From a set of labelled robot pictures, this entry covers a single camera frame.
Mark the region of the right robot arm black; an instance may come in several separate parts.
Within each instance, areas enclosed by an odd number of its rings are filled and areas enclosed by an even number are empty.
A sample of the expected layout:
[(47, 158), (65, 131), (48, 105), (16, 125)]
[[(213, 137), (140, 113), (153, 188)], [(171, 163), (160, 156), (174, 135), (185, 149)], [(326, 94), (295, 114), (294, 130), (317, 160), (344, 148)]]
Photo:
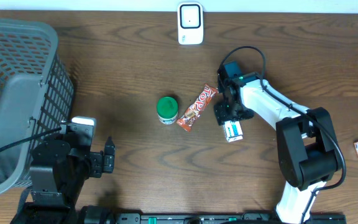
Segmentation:
[(227, 141), (242, 139), (240, 121), (255, 114), (276, 132), (278, 163), (286, 180), (275, 214), (282, 223), (307, 223), (320, 191), (337, 171), (346, 173), (331, 116), (322, 107), (309, 109), (272, 88), (257, 72), (244, 74), (237, 62), (218, 68), (218, 91), (223, 100), (215, 104), (217, 122)]

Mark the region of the green lid jar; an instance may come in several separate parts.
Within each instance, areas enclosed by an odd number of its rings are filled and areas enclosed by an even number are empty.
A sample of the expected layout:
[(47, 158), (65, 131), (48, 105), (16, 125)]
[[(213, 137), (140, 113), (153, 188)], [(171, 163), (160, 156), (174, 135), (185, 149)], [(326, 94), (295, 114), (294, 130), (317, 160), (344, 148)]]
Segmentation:
[(178, 103), (170, 97), (164, 96), (157, 102), (157, 115), (161, 123), (173, 124), (178, 118)]

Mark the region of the red snack wrapper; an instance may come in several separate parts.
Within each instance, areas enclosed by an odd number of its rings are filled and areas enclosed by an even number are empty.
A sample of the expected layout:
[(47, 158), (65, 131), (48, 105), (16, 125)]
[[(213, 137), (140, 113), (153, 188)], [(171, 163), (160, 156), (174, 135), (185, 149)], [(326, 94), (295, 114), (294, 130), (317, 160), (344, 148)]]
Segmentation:
[(183, 116), (177, 120), (177, 124), (185, 131), (190, 132), (195, 121), (201, 116), (202, 112), (217, 93), (218, 90), (216, 88), (205, 83), (203, 91), (199, 94), (195, 102), (186, 109)]

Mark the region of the white Panadol box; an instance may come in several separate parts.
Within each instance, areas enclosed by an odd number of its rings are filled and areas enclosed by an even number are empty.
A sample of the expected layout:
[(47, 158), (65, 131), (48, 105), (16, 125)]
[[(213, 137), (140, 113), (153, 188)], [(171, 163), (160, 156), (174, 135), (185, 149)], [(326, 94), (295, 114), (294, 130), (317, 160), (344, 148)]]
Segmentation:
[(223, 128), (227, 142), (243, 139), (243, 132), (239, 121), (225, 121)]

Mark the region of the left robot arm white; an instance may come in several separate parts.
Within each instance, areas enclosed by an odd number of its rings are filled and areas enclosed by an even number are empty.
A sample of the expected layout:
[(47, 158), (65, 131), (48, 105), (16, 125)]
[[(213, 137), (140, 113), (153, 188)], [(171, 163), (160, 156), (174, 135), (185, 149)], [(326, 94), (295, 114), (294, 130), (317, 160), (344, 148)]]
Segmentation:
[(115, 223), (108, 208), (76, 203), (84, 182), (112, 173), (116, 147), (108, 138), (104, 149), (91, 151), (92, 125), (62, 123), (57, 134), (44, 139), (32, 152), (32, 186), (25, 189), (13, 223)]

